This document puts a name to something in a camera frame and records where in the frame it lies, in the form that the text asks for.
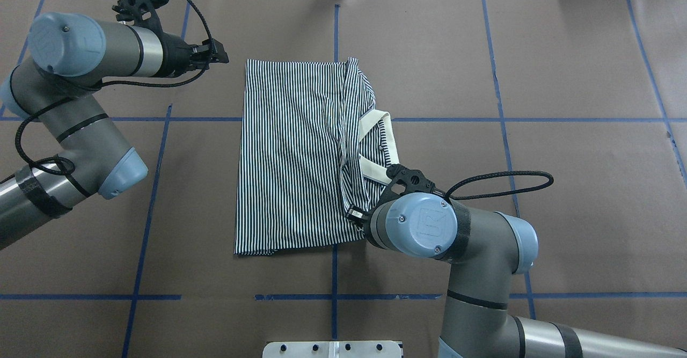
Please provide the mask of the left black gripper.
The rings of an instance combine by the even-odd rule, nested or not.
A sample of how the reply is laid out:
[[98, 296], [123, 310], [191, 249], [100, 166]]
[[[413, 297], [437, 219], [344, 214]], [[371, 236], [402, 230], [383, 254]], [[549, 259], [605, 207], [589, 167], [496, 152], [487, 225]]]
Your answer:
[[200, 45], [188, 44], [179, 36], [162, 33], [160, 40], [163, 47], [161, 78], [175, 78], [199, 70], [200, 64], [230, 62], [225, 48], [215, 39], [204, 40]]

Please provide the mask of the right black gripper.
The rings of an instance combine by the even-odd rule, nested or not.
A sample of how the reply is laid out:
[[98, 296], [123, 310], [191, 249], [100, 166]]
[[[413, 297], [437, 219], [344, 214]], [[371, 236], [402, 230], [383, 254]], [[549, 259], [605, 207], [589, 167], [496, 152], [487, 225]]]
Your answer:
[[373, 209], [362, 209], [357, 206], [350, 206], [346, 211], [346, 219], [351, 221], [359, 229], [370, 229], [371, 228], [371, 217], [375, 213], [376, 208]]

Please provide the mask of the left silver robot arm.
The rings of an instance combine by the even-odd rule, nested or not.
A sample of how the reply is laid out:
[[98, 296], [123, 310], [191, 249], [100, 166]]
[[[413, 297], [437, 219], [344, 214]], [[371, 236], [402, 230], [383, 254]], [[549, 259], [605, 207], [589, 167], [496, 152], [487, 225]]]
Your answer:
[[89, 196], [112, 199], [148, 175], [147, 165], [94, 94], [126, 77], [175, 78], [228, 63], [211, 35], [188, 44], [156, 14], [103, 22], [79, 13], [37, 16], [29, 59], [2, 84], [5, 108], [22, 118], [14, 144], [24, 167], [2, 181], [2, 248]]

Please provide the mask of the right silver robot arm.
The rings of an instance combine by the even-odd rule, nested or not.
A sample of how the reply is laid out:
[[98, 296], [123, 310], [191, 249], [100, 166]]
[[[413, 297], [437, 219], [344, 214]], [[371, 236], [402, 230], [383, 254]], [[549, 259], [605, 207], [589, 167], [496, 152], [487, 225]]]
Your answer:
[[383, 250], [449, 263], [439, 357], [685, 357], [678, 348], [511, 316], [515, 275], [539, 251], [525, 220], [429, 193], [384, 199], [347, 218]]

